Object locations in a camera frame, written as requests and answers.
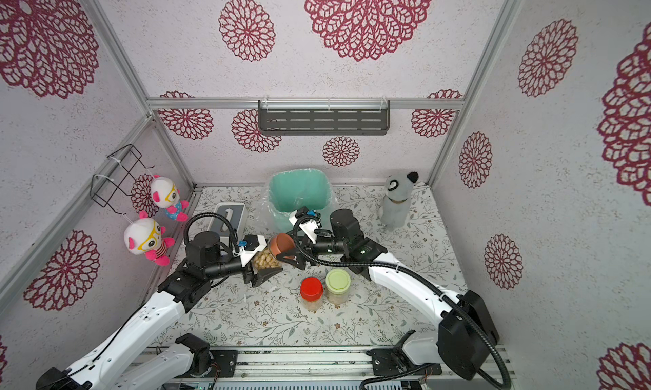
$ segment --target zip tie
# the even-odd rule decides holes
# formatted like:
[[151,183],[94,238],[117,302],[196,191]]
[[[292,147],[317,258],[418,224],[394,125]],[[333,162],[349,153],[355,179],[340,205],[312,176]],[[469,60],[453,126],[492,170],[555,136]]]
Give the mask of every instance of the zip tie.
[[104,174],[95,174],[95,177],[102,177],[102,178],[106,178],[107,180],[109,180],[112,183],[115,182],[112,178],[109,178],[109,177],[105,176]]

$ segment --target pink panda plush toy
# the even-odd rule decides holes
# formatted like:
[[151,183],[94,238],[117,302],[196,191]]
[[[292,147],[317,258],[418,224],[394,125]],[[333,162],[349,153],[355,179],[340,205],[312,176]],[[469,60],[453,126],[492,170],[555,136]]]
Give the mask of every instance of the pink panda plush toy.
[[174,238],[161,238],[165,227],[147,217],[147,212],[140,211],[140,219],[129,225],[124,231],[124,244],[134,255],[141,255],[159,266],[167,266],[169,257],[167,249],[174,246]]
[[172,180],[155,174],[151,189],[154,203],[160,208],[167,209],[168,218],[179,222],[188,220],[188,216],[181,211],[189,207],[190,203],[181,201],[180,192]]

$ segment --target trash can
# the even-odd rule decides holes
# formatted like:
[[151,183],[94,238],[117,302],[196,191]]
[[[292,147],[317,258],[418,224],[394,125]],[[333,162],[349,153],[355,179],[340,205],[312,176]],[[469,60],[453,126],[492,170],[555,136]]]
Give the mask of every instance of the trash can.
[[292,230],[289,216],[301,207],[319,212],[321,226],[331,230],[330,214],[337,209],[337,198],[321,170],[295,169],[273,175],[269,181],[267,200],[278,232]]

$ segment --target wire rack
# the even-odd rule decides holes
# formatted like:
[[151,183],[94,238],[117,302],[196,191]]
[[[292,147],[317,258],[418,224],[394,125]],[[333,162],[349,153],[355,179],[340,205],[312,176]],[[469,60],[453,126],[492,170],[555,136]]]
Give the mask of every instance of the wire rack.
[[[135,158],[135,161],[130,167],[127,168],[124,166],[123,162],[130,156],[130,154]],[[136,181],[136,178],[132,173],[136,165],[140,164],[146,171],[150,170],[151,168],[154,168],[155,166],[151,166],[151,167],[145,166],[141,160],[142,153],[132,144],[127,144],[124,147],[121,147],[120,149],[112,152],[106,157],[114,159],[119,164],[119,166],[126,171],[126,174],[122,177],[122,179],[118,183],[116,183],[115,180],[111,178],[111,175],[115,173],[118,167],[116,167],[109,175],[93,174],[93,178],[91,179],[91,190],[89,192],[91,195],[91,199],[94,200],[102,208],[109,207],[111,210],[113,210],[113,212],[115,212],[118,215],[126,215],[126,212],[118,212],[115,208],[113,208],[113,206],[111,205],[111,199],[113,199],[113,196],[118,191],[120,191],[126,197],[132,196],[132,194],[127,193],[122,189],[122,183],[124,183],[124,180],[126,180],[128,177],[131,177],[134,180],[134,182]],[[102,190],[103,183],[105,183],[106,181],[108,181],[109,183],[115,186],[115,189],[111,192],[108,198],[104,198],[100,195],[100,190]]]

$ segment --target red lid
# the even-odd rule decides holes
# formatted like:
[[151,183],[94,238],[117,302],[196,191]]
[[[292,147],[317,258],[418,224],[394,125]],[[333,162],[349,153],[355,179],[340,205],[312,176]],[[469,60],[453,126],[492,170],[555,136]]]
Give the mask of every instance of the red lid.
[[323,285],[316,277],[308,277],[301,283],[301,297],[307,301],[316,301],[323,295]]

